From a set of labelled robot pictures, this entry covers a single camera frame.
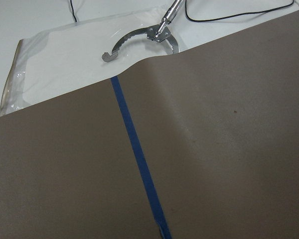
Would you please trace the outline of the brown paper table cover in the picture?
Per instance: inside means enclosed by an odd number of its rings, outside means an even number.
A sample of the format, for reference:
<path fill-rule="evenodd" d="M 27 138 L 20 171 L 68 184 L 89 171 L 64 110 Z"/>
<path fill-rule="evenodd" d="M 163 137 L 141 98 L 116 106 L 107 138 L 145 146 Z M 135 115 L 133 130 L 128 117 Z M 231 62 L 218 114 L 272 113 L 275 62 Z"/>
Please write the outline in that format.
<path fill-rule="evenodd" d="M 299 239 L 299 10 L 118 78 L 172 239 Z M 0 239 L 162 239 L 111 79 L 0 118 Z"/>

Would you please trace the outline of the white clothes hanger hook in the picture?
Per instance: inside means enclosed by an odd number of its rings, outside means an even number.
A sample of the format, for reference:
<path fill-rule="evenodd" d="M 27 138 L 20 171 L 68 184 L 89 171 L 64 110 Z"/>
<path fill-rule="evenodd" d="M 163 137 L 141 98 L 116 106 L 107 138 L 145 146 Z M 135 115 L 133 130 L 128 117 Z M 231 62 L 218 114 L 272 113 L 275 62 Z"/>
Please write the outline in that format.
<path fill-rule="evenodd" d="M 133 37 L 138 35 L 146 35 L 147 39 L 136 39 L 132 40 L 131 43 L 126 43 L 129 39 L 132 39 Z M 153 41 L 156 43 L 162 43 L 166 41 L 170 46 L 173 54 L 180 52 L 178 42 L 175 39 L 175 37 L 171 34 L 168 27 L 165 27 L 163 30 L 159 30 L 158 25 L 153 25 L 145 28 L 136 29 L 127 33 L 122 38 L 120 38 L 118 42 L 114 45 L 111 54 L 109 52 L 105 52 L 102 55 L 102 59 L 104 62 L 111 62 L 115 60 L 118 57 L 119 52 L 125 43 L 127 46 L 130 46 L 133 43 L 135 43 L 136 45 L 140 45 L 141 43 L 146 43 L 147 41 Z"/>

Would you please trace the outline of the blue tape line crosswise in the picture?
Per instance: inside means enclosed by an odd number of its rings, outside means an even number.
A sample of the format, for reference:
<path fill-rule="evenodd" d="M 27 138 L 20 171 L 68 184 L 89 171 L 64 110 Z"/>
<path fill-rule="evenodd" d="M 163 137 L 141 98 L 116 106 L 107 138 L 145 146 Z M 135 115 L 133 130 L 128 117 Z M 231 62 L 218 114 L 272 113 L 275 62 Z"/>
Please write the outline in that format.
<path fill-rule="evenodd" d="M 159 228 L 161 237 L 163 239 L 172 239 L 172 235 L 167 220 L 165 218 L 159 197 L 157 195 L 157 191 L 152 180 L 151 173 L 147 161 L 145 159 L 145 155 L 143 153 L 143 149 L 133 123 L 133 119 L 130 115 L 130 111 L 125 100 L 125 96 L 121 88 L 118 76 L 112 77 L 111 83 L 135 156 L 135 160 L 142 178 L 143 186 L 146 191 L 146 195 L 148 198 L 154 221 Z"/>

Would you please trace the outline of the clear plastic bag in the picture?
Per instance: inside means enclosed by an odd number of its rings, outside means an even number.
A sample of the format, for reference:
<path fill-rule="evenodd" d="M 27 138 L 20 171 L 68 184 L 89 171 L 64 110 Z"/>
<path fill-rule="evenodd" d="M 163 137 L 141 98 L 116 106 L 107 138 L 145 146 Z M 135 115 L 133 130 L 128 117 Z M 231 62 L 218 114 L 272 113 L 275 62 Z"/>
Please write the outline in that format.
<path fill-rule="evenodd" d="M 0 116 L 116 76 L 143 59 L 173 54 L 166 41 L 126 45 L 147 39 L 138 35 L 122 46 L 115 60 L 102 59 L 127 33 L 157 25 L 164 12 L 153 7 L 95 18 L 22 39 L 3 89 Z"/>

